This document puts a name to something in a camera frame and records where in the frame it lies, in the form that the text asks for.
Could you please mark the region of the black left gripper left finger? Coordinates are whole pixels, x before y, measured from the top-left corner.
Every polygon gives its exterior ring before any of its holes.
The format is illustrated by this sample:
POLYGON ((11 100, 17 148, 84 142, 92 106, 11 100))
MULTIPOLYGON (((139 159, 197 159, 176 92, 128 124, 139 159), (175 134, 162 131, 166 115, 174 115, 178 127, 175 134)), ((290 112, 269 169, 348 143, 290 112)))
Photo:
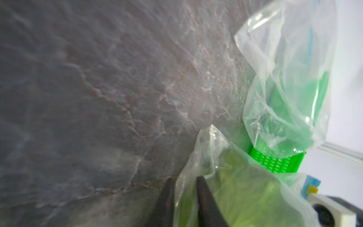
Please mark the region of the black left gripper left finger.
POLYGON ((152 215, 147 222, 148 227, 173 226, 175 208, 175 183, 176 180, 171 177, 166 181, 152 215))

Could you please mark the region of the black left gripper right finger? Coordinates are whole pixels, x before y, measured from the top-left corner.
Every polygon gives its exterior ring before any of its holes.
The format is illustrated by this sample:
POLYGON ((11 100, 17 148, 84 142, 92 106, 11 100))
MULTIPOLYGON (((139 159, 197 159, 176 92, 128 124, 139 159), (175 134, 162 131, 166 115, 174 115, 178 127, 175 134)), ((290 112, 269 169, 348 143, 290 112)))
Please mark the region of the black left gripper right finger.
POLYGON ((229 225, 220 212, 205 177, 197 177, 196 187, 199 204, 199 227, 228 227, 229 225))

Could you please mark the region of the clear zip-top bag blue seal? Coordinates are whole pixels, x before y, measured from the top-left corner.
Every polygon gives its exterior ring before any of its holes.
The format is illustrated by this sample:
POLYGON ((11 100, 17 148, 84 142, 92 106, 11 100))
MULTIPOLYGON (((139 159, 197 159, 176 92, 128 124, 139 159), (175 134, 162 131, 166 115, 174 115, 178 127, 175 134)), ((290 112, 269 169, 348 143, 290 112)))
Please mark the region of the clear zip-top bag blue seal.
POLYGON ((243 121, 254 148, 284 159, 322 144, 331 113, 335 1, 272 1, 234 35, 255 77, 243 121))

